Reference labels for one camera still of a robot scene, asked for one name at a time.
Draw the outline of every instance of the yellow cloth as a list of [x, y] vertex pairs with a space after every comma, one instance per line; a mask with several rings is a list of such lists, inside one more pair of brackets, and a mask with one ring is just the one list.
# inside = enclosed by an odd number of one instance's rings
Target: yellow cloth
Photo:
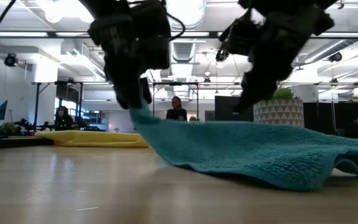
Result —
[[76, 147], [148, 147], [140, 134], [104, 133], [97, 131], [39, 132], [37, 138], [53, 140], [59, 146]]

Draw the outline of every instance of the computer monitor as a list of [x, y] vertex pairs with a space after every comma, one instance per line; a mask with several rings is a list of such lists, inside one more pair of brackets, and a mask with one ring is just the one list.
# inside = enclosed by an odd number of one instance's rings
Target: computer monitor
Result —
[[0, 121], [5, 120], [7, 100], [0, 103]]

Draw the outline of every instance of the ceiling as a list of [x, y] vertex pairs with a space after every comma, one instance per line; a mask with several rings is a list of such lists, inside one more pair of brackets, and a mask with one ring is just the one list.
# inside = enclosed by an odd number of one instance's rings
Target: ceiling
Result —
[[[40, 7], [40, 1], [49, 0], [17, 0], [14, 7], [8, 12], [5, 19], [0, 25], [0, 30], [32, 30], [32, 31], [86, 31], [89, 27], [89, 22], [83, 22], [83, 19], [76, 17], [76, 15], [69, 15], [68, 17], [62, 17], [58, 22], [50, 22], [45, 17], [45, 10]], [[78, 6], [76, 0], [73, 1], [72, 9], [68, 11], [82, 10], [81, 6]], [[9, 1], [0, 0], [0, 14], [6, 7]], [[358, 31], [358, 0], [344, 1], [345, 7], [338, 9], [338, 4], [330, 7], [327, 13], [334, 19], [336, 25], [330, 31], [345, 32], [345, 31]], [[183, 9], [176, 10], [183, 13], [182, 17], [186, 17], [186, 7], [183, 3]], [[202, 18], [202, 24], [198, 30], [206, 31], [219, 31], [224, 30], [231, 22], [243, 15], [244, 10], [235, 4], [235, 1], [228, 0], [206, 0], [206, 7], [204, 9], [204, 16]], [[209, 72], [211, 80], [218, 79], [218, 82], [238, 82], [241, 80], [242, 74], [251, 68], [251, 64], [247, 62], [247, 57], [240, 55], [231, 55], [226, 61], [223, 68], [217, 68], [214, 61], [214, 54], [219, 47], [218, 40], [214, 39], [197, 39], [195, 46], [195, 59], [192, 60], [189, 73], [185, 74], [185, 80], [187, 81], [199, 81], [202, 82], [206, 78], [205, 73]], [[0, 39], [0, 57], [4, 56], [7, 49], [10, 47], [37, 47], [39, 52], [32, 52], [26, 54], [18, 54], [21, 56], [21, 60], [28, 60], [30, 63], [37, 63], [36, 58], [39, 54], [49, 55], [54, 60], [59, 61], [59, 78], [73, 77], [78, 81], [86, 82], [100, 82], [103, 79], [98, 75], [95, 75], [88, 67], [83, 63], [78, 63], [70, 60], [71, 55], [65, 54], [62, 50], [62, 44], [74, 46], [75, 49], [84, 54], [89, 61], [95, 64], [100, 70], [102, 70], [103, 51], [95, 46], [90, 39]], [[300, 58], [318, 53], [337, 43], [338, 40], [326, 40], [326, 39], [313, 39], [310, 40], [300, 52]], [[297, 82], [310, 80], [309, 74], [317, 71], [318, 76], [313, 77], [321, 82], [328, 82], [333, 77], [340, 77], [340, 82], [358, 82], [358, 42], [352, 44], [344, 49], [340, 50], [343, 55], [343, 60], [339, 63], [329, 63], [324, 60], [312, 63], [310, 65], [302, 66], [302, 71], [294, 71], [294, 73], [302, 73], [304, 77], [297, 78]], [[280, 52], [274, 52], [277, 57], [280, 56]], [[156, 81], [169, 81], [174, 80], [178, 69], [164, 70], [159, 73], [155, 78]], [[319, 87], [322, 90], [328, 90], [331, 87]], [[345, 86], [343, 90], [351, 91], [354, 87]]]

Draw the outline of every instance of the table surface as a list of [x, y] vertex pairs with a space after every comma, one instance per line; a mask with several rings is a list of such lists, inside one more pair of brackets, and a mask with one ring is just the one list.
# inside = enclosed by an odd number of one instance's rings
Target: table surface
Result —
[[151, 149], [0, 149], [0, 224], [358, 224], [358, 178], [318, 192], [166, 166]]

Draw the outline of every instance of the teal towel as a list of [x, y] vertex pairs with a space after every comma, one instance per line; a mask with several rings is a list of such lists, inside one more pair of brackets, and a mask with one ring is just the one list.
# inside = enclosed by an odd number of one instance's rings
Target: teal towel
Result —
[[358, 175], [358, 140], [251, 122], [160, 120], [146, 106], [130, 112], [139, 133], [173, 166], [296, 191], [319, 189], [334, 168]]

